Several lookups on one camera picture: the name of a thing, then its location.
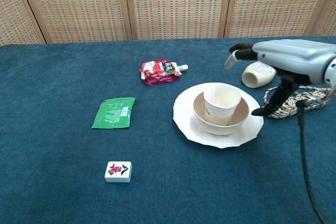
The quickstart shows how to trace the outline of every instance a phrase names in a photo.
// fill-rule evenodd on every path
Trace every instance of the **braided rope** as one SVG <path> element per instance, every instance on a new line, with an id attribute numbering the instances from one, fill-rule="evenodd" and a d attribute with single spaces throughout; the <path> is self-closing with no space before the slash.
<path id="1" fill-rule="evenodd" d="M 273 87 L 268 89 L 265 92 L 264 95 L 264 103 L 266 104 L 269 100 L 267 100 L 267 96 L 268 94 L 276 89 L 277 87 Z M 299 92 L 294 92 L 292 95 L 294 96 L 290 96 L 286 102 L 283 103 L 283 105 L 273 114 L 269 115 L 269 117 L 272 118 L 285 118 L 287 116 L 292 116 L 294 114 L 296 114 L 298 112 L 298 108 L 296 107 L 296 102 L 303 100 L 303 99 L 312 99 L 312 98 L 320 98 L 320 97 L 324 97 L 331 89 L 330 88 L 316 88 L 316 87 L 310 87 L 310 86 L 299 86 L 299 89 L 306 89 L 306 90 L 311 90 L 311 92 L 303 92 L 303 93 L 299 93 Z M 326 105 L 328 103 L 329 99 L 325 100 L 323 102 L 322 105 L 313 105 L 313 106 L 309 106 L 306 107 L 305 110 L 311 110 L 311 109 L 316 109 L 316 108 L 320 108 L 323 107 L 324 105 Z"/>

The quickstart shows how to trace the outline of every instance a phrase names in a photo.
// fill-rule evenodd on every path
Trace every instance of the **white plate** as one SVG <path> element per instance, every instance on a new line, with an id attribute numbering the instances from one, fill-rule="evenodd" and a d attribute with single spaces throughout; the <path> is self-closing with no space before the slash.
<path id="1" fill-rule="evenodd" d="M 218 148 L 227 148 L 240 146 L 257 137 L 261 127 L 264 124 L 262 116 L 247 117 L 241 128 L 229 135 L 213 135 L 200 129 L 193 113 L 193 103 L 200 93 L 209 85 L 215 85 L 216 82 L 203 83 L 183 91 L 175 100 L 173 120 L 178 128 L 183 132 L 187 139 Z M 259 108 L 258 102 L 245 91 L 239 89 L 241 97 L 247 102 L 250 112 Z"/>

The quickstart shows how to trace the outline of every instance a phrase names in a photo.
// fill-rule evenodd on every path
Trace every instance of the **blue tablecloth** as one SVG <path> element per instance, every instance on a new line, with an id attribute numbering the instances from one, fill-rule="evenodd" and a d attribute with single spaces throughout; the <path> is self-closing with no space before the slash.
<path id="1" fill-rule="evenodd" d="M 278 77 L 249 89 L 241 75 L 252 62 L 223 66 L 233 44 L 269 39 L 0 47 L 0 223 L 318 223 L 296 116 L 265 118 L 257 138 L 225 149 L 189 141 L 172 119 L 176 97 L 205 82 L 237 86 L 263 105 Z M 189 69 L 145 85 L 141 64 L 160 58 Z M 101 102 L 117 97 L 136 97 L 130 127 L 92 129 Z M 306 114 L 311 183 L 328 223 L 336 223 L 335 105 Z M 107 183 L 108 161 L 131 161 L 131 182 Z"/>

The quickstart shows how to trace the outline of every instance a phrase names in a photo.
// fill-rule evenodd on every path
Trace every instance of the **paper bowl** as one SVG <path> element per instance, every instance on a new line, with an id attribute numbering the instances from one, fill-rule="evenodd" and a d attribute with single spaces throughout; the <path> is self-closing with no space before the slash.
<path id="1" fill-rule="evenodd" d="M 195 98 L 193 109 L 197 124 L 200 126 L 200 128 L 214 135 L 228 135 L 237 131 L 249 115 L 248 104 L 244 98 L 241 98 L 228 126 L 220 126 L 208 123 L 205 121 L 203 92 Z"/>

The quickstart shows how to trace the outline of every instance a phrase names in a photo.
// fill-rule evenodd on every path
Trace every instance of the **woven screen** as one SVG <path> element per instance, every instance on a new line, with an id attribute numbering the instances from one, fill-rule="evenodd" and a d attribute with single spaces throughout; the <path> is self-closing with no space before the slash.
<path id="1" fill-rule="evenodd" d="M 318 0 L 230 0 L 227 37 L 302 35 Z"/>
<path id="2" fill-rule="evenodd" d="M 47 42 L 131 38 L 128 12 L 122 11 L 121 0 L 29 1 L 42 25 Z"/>
<path id="3" fill-rule="evenodd" d="M 336 36 L 336 0 L 328 0 L 313 35 Z"/>
<path id="4" fill-rule="evenodd" d="M 129 0 L 129 4 L 136 39 L 207 38 L 220 32 L 223 0 Z"/>
<path id="5" fill-rule="evenodd" d="M 0 0 L 0 46 L 44 42 L 38 27 L 34 26 L 33 16 L 28 14 L 28 5 L 25 6 L 23 1 Z"/>

